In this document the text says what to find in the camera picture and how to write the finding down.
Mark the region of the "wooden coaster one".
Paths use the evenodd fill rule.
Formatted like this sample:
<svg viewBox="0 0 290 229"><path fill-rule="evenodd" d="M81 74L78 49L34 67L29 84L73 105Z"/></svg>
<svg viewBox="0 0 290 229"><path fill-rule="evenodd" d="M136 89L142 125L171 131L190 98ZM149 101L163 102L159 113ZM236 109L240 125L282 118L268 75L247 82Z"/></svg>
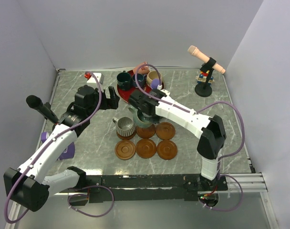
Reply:
<svg viewBox="0 0 290 229"><path fill-rule="evenodd" d="M134 131L130 136L122 136L119 133L116 133L116 134L122 140L130 140L136 135L136 131Z"/></svg>

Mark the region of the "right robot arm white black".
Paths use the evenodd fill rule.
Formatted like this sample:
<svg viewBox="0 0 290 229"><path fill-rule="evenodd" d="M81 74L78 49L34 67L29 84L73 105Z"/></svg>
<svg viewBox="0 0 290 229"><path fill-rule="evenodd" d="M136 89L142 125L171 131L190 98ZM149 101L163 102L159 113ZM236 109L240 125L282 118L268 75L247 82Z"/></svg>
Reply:
<svg viewBox="0 0 290 229"><path fill-rule="evenodd" d="M227 137L221 117L210 117L189 109L172 99L170 92L165 89L152 89L149 93L134 90L128 103L135 123L142 128L166 118L199 139L197 152L202 157L201 186L211 190L218 185L218 162Z"/></svg>

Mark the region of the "wooden coaster two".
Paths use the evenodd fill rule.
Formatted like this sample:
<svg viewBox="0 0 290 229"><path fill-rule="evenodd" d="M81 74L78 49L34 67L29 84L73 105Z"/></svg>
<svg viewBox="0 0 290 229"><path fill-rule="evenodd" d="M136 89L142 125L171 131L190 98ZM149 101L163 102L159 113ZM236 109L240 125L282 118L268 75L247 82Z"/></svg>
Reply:
<svg viewBox="0 0 290 229"><path fill-rule="evenodd" d="M130 140L119 141L115 148L115 155L121 160L128 160L135 155L135 144Z"/></svg>

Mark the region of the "wooden coaster six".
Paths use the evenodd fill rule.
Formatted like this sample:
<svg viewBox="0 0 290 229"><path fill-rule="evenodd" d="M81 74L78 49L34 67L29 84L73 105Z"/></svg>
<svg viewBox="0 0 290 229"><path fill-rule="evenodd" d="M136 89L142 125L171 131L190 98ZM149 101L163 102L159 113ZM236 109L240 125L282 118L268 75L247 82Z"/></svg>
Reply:
<svg viewBox="0 0 290 229"><path fill-rule="evenodd" d="M156 153L156 144L153 140L144 138L137 142L136 153L144 159L151 158Z"/></svg>

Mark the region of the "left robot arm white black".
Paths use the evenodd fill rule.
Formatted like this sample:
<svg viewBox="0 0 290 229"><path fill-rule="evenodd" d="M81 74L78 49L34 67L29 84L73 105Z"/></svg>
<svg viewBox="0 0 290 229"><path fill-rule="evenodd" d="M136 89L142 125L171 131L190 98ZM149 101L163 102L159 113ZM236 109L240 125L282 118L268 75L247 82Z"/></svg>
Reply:
<svg viewBox="0 0 290 229"><path fill-rule="evenodd" d="M105 91L84 85L74 101L54 125L53 132L40 148L18 169L8 168L3 175L7 200L13 200L30 211L38 211L48 197L72 188L76 192L86 188L86 172L71 166L64 172L48 176L47 172L62 152L73 143L90 124L99 110L117 109L119 96L114 87Z"/></svg>

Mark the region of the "beige ceramic mug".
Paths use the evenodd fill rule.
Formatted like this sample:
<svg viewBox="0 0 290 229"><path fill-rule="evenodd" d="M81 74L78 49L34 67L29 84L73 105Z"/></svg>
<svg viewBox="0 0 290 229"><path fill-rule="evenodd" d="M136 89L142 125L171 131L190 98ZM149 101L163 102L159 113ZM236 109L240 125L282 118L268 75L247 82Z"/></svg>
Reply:
<svg viewBox="0 0 290 229"><path fill-rule="evenodd" d="M146 83L147 85L150 87L150 84L151 82L154 80L154 79L159 79L160 82L162 82L162 76L158 76L158 73L156 71L150 71L146 77Z"/></svg>

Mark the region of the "wooden coaster four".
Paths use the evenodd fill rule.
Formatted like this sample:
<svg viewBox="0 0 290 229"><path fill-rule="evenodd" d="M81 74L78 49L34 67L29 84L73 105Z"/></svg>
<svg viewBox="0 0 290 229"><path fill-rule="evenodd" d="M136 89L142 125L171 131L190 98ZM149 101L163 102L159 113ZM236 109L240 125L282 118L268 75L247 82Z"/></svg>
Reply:
<svg viewBox="0 0 290 229"><path fill-rule="evenodd" d="M169 122L159 123L155 128L156 135L162 140L170 140L175 136L176 130Z"/></svg>

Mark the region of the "wooden coaster three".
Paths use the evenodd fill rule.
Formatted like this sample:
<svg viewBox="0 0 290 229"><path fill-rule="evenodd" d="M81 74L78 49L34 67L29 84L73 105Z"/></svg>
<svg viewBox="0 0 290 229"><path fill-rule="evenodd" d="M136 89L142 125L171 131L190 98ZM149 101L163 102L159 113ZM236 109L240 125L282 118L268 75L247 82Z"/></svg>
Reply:
<svg viewBox="0 0 290 229"><path fill-rule="evenodd" d="M151 125L147 128L136 127L136 133L140 138L151 138L155 135L155 125Z"/></svg>

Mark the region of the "wooden coaster five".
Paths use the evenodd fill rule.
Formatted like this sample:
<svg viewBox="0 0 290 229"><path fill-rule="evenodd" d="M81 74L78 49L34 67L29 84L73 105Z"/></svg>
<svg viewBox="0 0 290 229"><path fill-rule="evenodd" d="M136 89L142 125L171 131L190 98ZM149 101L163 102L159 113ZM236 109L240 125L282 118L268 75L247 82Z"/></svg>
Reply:
<svg viewBox="0 0 290 229"><path fill-rule="evenodd" d="M163 160L171 160L177 155L177 146L171 140L163 140L157 145L157 153Z"/></svg>

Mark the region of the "dark green mug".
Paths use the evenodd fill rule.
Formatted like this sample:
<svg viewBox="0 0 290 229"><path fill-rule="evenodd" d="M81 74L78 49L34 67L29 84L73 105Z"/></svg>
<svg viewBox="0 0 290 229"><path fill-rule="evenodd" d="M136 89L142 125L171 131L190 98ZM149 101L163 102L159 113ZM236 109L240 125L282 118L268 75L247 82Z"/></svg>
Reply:
<svg viewBox="0 0 290 229"><path fill-rule="evenodd" d="M123 71L119 73L116 79L117 79L117 85L121 90L123 91L130 90L132 86L132 78L128 72Z"/></svg>

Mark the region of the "grey striped mug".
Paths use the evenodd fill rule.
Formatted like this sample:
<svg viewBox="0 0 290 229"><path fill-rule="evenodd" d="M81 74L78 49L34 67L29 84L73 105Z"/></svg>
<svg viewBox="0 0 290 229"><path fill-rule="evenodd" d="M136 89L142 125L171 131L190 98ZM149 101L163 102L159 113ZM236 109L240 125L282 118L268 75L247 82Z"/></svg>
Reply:
<svg viewBox="0 0 290 229"><path fill-rule="evenodd" d="M129 117L121 117L121 118L114 117L112 121L116 125L116 132L120 136L128 137L135 132L134 122Z"/></svg>

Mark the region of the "teal glazed mug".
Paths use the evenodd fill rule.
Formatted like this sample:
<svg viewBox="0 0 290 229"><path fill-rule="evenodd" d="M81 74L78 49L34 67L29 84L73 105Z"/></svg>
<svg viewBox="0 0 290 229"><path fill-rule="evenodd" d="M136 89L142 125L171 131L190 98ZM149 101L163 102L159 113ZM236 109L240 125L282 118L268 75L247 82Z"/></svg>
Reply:
<svg viewBox="0 0 290 229"><path fill-rule="evenodd" d="M143 116L143 113L139 111L138 109L129 106L128 110L132 113L133 115L133 121L136 126L140 128L148 128L150 127L153 123L148 121L145 116Z"/></svg>

